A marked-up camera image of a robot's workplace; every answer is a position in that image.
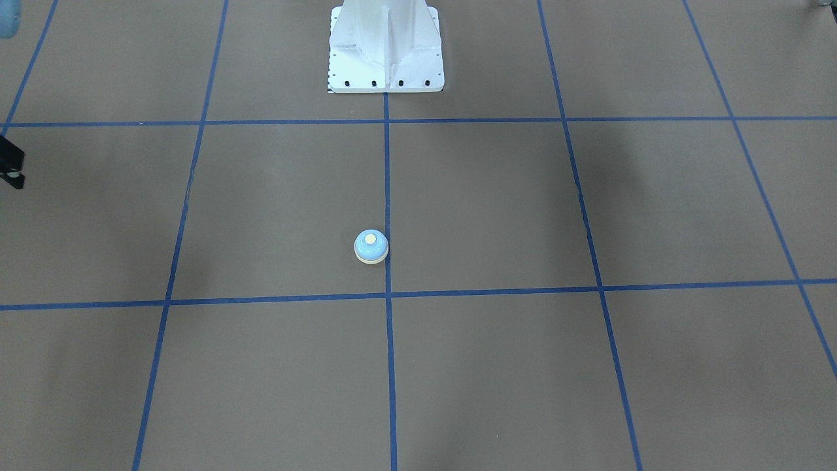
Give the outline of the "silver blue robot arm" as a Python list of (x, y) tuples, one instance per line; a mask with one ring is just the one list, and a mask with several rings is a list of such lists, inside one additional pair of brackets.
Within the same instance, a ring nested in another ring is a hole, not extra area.
[[(11, 39), (19, 30), (22, 8), (21, 1), (1, 1), (1, 38)], [(15, 190), (23, 190), (25, 175), (23, 166), (25, 152), (23, 149), (1, 137), (1, 179)]]

